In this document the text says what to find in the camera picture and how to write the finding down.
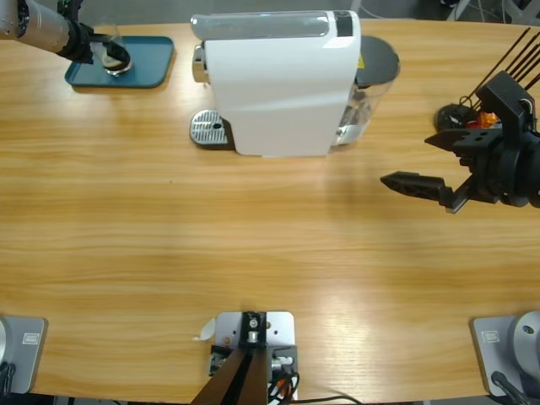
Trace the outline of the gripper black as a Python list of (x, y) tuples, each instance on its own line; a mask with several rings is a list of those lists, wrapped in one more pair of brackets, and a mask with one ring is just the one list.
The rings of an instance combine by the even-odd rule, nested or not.
[(105, 46), (103, 65), (105, 68), (125, 68), (131, 57), (125, 48), (113, 41), (107, 34), (94, 33), (94, 29), (78, 21), (67, 20), (67, 44), (57, 53), (72, 62), (93, 64), (94, 56), (90, 42), (102, 43)]
[(437, 202), (448, 213), (457, 213), (468, 201), (500, 202), (514, 207), (532, 203), (532, 137), (511, 140), (499, 129), (448, 129), (424, 140), (452, 152), (470, 176), (456, 190), (441, 177), (397, 171), (381, 177), (394, 192)]

